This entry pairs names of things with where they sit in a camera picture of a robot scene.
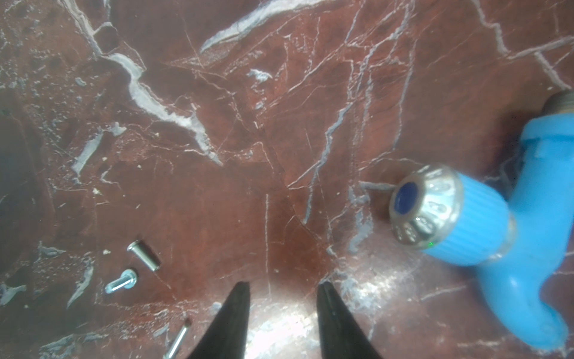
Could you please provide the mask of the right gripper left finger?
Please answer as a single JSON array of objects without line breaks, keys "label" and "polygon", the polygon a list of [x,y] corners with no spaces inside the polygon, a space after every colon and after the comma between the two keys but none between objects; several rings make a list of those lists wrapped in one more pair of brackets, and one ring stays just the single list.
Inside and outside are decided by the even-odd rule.
[{"label": "right gripper left finger", "polygon": [[238,282],[188,358],[244,358],[250,310],[250,284]]}]

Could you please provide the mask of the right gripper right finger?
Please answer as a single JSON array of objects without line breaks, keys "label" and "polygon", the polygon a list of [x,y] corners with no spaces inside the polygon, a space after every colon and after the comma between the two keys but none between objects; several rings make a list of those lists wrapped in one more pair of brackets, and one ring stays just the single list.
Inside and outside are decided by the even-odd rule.
[{"label": "right gripper right finger", "polygon": [[317,314],[323,358],[382,358],[328,281],[318,285]]}]

